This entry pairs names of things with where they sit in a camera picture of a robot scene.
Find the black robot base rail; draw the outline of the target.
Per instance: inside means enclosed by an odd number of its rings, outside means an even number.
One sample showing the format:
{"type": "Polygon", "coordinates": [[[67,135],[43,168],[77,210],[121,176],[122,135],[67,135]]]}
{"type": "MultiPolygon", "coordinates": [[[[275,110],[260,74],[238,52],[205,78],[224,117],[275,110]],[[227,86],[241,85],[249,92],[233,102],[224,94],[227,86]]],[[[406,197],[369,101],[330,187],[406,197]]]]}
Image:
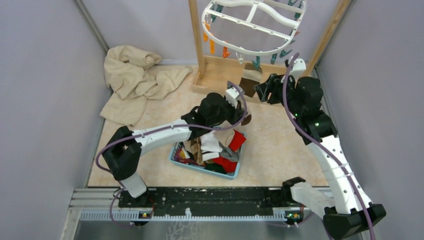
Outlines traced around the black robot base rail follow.
{"type": "Polygon", "coordinates": [[[308,214],[284,198],[280,187],[151,187],[139,197],[127,190],[120,208],[152,209],[156,217],[176,217],[189,209],[194,217],[271,217],[300,220],[308,214]]]}

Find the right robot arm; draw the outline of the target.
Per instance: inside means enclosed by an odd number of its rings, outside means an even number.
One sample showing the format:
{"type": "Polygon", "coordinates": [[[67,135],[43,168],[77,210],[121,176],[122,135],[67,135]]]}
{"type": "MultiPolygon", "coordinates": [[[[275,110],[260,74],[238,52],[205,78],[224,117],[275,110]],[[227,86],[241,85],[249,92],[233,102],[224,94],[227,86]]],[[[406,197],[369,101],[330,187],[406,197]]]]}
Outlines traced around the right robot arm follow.
{"type": "Polygon", "coordinates": [[[287,206],[309,208],[334,240],[368,232],[376,238],[375,225],[386,216],[383,205],[373,203],[350,167],[332,119],[322,110],[323,89],[318,78],[271,74],[255,87],[259,99],[285,107],[296,132],[315,156],[331,195],[312,187],[301,177],[282,184],[281,199],[287,206]]]}

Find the brown beige sock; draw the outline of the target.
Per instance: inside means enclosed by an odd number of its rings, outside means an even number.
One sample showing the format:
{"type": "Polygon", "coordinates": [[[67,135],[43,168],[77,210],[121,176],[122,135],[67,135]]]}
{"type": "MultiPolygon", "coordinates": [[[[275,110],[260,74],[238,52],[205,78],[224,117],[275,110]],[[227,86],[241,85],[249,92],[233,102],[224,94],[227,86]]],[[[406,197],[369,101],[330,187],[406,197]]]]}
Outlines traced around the brown beige sock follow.
{"type": "Polygon", "coordinates": [[[255,95],[255,86],[260,84],[262,76],[263,70],[261,67],[256,67],[253,63],[244,65],[239,86],[246,96],[252,98],[255,95]]]}

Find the white sock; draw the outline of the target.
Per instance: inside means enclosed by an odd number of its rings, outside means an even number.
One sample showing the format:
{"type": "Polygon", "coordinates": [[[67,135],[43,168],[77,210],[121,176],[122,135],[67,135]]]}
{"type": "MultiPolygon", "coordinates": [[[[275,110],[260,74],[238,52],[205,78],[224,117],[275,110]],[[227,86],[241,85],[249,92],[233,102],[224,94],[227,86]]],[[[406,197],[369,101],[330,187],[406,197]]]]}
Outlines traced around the white sock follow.
{"type": "Polygon", "coordinates": [[[214,131],[211,131],[200,137],[200,149],[204,162],[217,159],[223,150],[214,133],[214,131]]]}

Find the grey sock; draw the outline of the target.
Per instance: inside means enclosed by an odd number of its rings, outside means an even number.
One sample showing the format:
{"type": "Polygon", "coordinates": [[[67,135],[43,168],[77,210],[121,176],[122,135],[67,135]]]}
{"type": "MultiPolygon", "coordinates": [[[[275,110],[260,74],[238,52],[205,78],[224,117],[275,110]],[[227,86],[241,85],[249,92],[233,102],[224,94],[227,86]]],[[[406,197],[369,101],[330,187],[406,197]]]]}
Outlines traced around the grey sock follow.
{"type": "Polygon", "coordinates": [[[230,162],[237,163],[240,159],[240,151],[233,151],[229,147],[223,148],[219,156],[229,160],[230,162]]]}

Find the beige red dotted sock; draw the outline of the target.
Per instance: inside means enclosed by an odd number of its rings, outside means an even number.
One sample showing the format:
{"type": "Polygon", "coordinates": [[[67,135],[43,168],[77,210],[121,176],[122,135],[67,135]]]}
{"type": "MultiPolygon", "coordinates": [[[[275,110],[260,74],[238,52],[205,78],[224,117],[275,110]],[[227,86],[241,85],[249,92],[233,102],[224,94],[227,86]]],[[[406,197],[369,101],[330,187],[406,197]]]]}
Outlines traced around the beige red dotted sock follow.
{"type": "Polygon", "coordinates": [[[222,144],[223,147],[229,148],[233,152],[236,152],[247,140],[247,137],[244,135],[245,128],[238,125],[234,128],[224,130],[224,128],[229,126],[230,124],[228,122],[224,122],[219,126],[221,130],[215,131],[213,135],[222,144]]]}

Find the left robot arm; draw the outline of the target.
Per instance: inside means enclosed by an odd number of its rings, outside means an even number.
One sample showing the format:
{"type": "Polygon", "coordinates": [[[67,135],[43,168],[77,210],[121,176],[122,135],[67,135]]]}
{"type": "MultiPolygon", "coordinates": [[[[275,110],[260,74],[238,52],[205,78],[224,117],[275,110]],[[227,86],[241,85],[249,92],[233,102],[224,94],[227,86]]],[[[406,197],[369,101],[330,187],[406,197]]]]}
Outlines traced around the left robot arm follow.
{"type": "Polygon", "coordinates": [[[251,113],[243,97],[209,93],[199,105],[171,123],[143,130],[120,127],[98,156],[107,165],[105,171],[129,193],[131,202],[144,207],[149,203],[150,193],[137,172],[142,155],[167,144],[194,140],[221,129],[225,122],[232,129],[250,120],[251,113]]]}

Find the red santa sock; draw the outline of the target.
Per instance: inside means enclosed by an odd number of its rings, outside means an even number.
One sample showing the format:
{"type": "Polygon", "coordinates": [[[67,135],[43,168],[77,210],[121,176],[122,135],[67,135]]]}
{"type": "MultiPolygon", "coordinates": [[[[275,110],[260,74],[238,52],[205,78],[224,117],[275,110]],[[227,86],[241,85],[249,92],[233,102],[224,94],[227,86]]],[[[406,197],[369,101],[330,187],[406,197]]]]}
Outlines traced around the red santa sock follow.
{"type": "Polygon", "coordinates": [[[232,162],[227,158],[219,156],[217,158],[212,159],[215,164],[220,165],[226,173],[233,173],[236,171],[237,162],[232,162]]]}

